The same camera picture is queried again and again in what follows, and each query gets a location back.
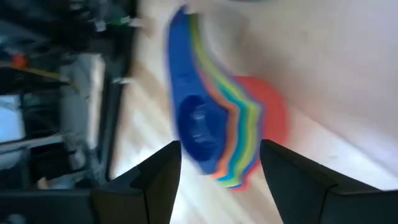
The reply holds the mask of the indigo measuring cup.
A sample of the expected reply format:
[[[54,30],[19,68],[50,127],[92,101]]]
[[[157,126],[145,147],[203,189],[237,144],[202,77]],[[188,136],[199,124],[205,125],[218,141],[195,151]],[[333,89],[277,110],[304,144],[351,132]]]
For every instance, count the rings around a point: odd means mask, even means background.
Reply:
[[[213,174],[226,142],[227,111],[207,92],[193,59],[189,14],[185,5],[172,16],[167,33],[174,117],[188,155],[202,172]]]

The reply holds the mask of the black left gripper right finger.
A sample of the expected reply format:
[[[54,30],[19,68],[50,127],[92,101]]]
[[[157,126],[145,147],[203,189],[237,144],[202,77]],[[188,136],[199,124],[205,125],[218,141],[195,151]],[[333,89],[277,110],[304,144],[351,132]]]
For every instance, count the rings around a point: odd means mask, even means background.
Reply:
[[[268,139],[260,159],[284,224],[398,224],[398,189],[371,187]]]

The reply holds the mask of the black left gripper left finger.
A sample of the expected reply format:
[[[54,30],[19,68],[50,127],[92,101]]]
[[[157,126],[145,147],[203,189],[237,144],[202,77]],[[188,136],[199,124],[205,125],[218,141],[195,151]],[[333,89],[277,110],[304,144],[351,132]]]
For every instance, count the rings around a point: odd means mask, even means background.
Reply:
[[[181,163],[172,141],[98,187],[0,191],[0,224],[169,224]]]

